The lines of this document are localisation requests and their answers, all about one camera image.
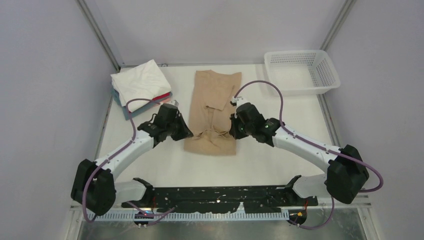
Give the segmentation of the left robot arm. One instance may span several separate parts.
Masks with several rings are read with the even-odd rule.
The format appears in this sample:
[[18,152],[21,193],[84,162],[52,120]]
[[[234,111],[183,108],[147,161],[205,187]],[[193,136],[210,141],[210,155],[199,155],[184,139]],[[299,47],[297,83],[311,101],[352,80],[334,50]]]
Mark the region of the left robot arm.
[[167,137],[179,141],[193,136],[175,100],[160,104],[152,119],[134,130],[132,137],[114,151],[94,161],[84,159],[77,167],[70,197],[97,216],[125,202],[148,207],[154,199],[152,185],[137,177],[116,182],[118,176]]

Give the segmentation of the beige t shirt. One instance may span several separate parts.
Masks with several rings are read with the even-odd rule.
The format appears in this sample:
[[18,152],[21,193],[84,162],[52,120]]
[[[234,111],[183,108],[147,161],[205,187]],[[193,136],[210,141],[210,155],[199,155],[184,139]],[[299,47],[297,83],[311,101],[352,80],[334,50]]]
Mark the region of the beige t shirt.
[[241,83],[241,72],[195,72],[188,117],[188,128],[193,137],[184,141],[185,151],[208,156],[236,155],[236,140],[230,135],[230,116],[235,112],[235,107],[230,100],[240,89]]

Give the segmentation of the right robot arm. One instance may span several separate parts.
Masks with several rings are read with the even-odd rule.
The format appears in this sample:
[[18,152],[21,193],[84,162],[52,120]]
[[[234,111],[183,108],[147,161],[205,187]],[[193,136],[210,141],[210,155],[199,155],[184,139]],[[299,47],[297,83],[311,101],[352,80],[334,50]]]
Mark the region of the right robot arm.
[[298,134],[276,118],[264,118],[253,104],[242,98],[232,99],[230,104],[235,107],[230,116],[230,134],[236,140],[251,136],[259,143],[289,151],[322,170],[322,174],[296,176],[289,182],[285,198],[291,205],[321,196],[350,204],[369,179],[355,147],[327,145]]

